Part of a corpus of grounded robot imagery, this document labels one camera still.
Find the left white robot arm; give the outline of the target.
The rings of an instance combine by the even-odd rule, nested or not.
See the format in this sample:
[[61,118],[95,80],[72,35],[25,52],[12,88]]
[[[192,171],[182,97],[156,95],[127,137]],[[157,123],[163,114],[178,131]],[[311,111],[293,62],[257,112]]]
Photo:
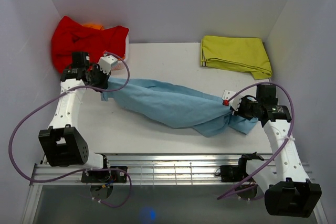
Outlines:
[[78,130],[78,116],[83,95],[88,86],[106,89],[113,65],[113,56],[104,54],[91,63],[87,52],[72,53],[72,63],[61,74],[60,93],[55,115],[48,129],[39,132],[39,141],[50,166],[83,165],[93,169],[94,177],[105,182],[111,168],[102,154],[90,150]]

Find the light blue trousers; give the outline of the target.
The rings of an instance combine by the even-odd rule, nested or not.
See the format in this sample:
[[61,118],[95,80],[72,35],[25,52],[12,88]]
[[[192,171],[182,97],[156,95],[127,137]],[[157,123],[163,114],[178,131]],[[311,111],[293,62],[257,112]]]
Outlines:
[[220,97],[185,86],[150,79],[109,78],[108,88],[101,100],[114,99],[124,109],[174,129],[193,128],[205,137],[228,127],[248,134],[258,123],[257,119],[234,116]]

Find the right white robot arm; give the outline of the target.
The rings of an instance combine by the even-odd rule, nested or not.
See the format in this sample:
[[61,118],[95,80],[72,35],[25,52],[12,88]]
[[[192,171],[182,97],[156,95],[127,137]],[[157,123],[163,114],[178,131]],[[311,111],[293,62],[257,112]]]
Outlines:
[[229,99],[233,115],[258,119],[268,137],[272,156],[265,160],[257,153],[244,154],[237,174],[244,182],[253,179],[264,193],[266,210],[273,216],[308,218],[322,190],[313,183],[299,158],[295,138],[293,108],[278,103],[278,85],[258,83],[256,96],[235,94]]

